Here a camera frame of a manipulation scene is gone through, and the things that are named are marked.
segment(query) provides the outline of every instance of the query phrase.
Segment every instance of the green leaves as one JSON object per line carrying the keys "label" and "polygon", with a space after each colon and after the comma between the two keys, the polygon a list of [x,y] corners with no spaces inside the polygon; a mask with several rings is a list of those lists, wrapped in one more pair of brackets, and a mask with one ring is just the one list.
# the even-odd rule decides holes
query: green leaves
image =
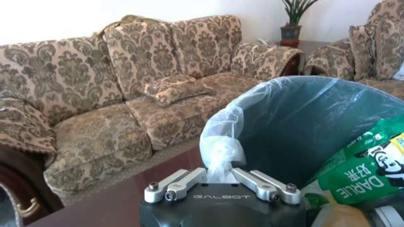
{"label": "green leaves", "polygon": [[285,12],[289,16],[290,25],[298,24],[304,12],[317,1],[318,0],[282,0],[282,3],[285,5]]}

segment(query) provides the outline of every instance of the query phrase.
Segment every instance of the white wall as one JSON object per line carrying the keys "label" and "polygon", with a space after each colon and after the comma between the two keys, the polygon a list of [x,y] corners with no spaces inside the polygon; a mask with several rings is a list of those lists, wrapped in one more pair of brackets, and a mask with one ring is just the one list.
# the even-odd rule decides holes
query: white wall
{"label": "white wall", "polygon": [[[333,41],[364,24],[378,0],[320,0],[302,17],[301,40]],[[281,0],[1,0],[0,44],[88,36],[125,14],[172,22],[233,14],[245,41],[280,40]]]}
{"label": "white wall", "polygon": [[349,26],[365,24],[381,0],[318,0],[302,15],[300,39],[332,42],[346,38]]}

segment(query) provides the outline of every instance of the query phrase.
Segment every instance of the teal trash can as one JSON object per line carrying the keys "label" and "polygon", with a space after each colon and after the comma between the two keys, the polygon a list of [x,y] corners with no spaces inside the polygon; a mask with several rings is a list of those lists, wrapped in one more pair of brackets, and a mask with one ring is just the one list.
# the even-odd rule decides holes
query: teal trash can
{"label": "teal trash can", "polygon": [[200,140],[210,183],[232,183],[242,165],[298,188],[326,158],[404,101],[358,83],[328,77],[281,77],[258,84],[209,119]]}

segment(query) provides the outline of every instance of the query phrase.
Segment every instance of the cabinet handle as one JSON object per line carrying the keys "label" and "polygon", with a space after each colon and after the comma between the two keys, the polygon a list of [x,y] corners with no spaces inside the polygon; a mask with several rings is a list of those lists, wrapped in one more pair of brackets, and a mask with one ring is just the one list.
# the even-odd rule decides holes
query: cabinet handle
{"label": "cabinet handle", "polygon": [[40,205],[36,198],[30,199],[30,206],[25,210],[21,208],[21,205],[17,204],[18,212],[22,218],[28,218],[38,210],[38,206]]}

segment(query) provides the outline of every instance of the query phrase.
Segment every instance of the sofa cushion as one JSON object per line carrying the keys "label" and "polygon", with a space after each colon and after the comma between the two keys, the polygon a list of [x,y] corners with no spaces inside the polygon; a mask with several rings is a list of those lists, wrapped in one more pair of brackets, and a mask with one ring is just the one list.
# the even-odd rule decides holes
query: sofa cushion
{"label": "sofa cushion", "polygon": [[376,74],[376,28],[365,26],[350,26],[349,40],[354,57],[353,80],[373,77]]}
{"label": "sofa cushion", "polygon": [[122,103],[66,119],[54,132],[57,156],[44,175],[58,196],[80,191],[152,154],[145,131]]}
{"label": "sofa cushion", "polygon": [[404,20],[381,20],[378,22],[376,55],[376,78],[390,79],[404,61]]}
{"label": "sofa cushion", "polygon": [[229,71],[241,41],[241,24],[230,15],[178,21],[170,25],[181,73],[194,78]]}
{"label": "sofa cushion", "polygon": [[213,90],[212,96],[217,97],[226,105],[236,97],[245,93],[253,86],[264,82],[233,72],[224,72],[198,79]]}
{"label": "sofa cushion", "polygon": [[145,83],[178,74],[165,23],[122,25],[110,30],[105,39],[125,99],[141,96]]}
{"label": "sofa cushion", "polygon": [[161,106],[169,106],[184,98],[212,92],[192,76],[182,74],[165,77],[145,84],[142,91]]}
{"label": "sofa cushion", "polygon": [[388,80],[374,80],[374,79],[362,79],[358,83],[377,88],[378,90],[389,93],[392,96],[397,97],[398,99],[404,100],[404,81],[397,79],[388,79]]}
{"label": "sofa cushion", "polygon": [[126,105],[146,130],[154,150],[198,136],[210,116],[221,109],[220,99],[196,96],[161,107],[148,96],[126,101]]}
{"label": "sofa cushion", "polygon": [[106,43],[97,37],[0,46],[0,97],[61,120],[121,102]]}
{"label": "sofa cushion", "polygon": [[382,19],[398,20],[401,18],[404,18],[404,0],[382,0],[370,12],[368,23],[376,24]]}

